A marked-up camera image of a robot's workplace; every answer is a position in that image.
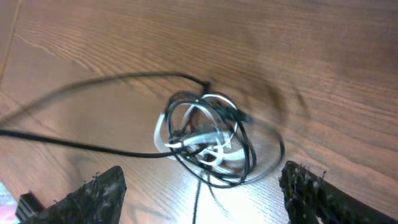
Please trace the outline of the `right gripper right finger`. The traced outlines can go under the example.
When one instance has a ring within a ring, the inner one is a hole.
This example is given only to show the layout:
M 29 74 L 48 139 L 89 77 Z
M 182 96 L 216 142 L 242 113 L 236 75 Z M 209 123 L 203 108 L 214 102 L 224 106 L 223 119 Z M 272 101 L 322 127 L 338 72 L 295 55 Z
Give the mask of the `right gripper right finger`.
M 285 163 L 279 185 L 290 224 L 397 224 L 294 161 Z

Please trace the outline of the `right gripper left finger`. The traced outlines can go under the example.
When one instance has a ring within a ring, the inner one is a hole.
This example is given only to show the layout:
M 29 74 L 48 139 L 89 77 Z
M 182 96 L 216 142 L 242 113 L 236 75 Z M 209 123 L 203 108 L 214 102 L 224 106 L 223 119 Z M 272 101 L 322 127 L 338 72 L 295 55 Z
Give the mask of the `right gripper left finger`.
M 118 224 L 126 190 L 124 172 L 114 166 L 48 208 L 32 192 L 21 195 L 18 220 L 31 224 Z

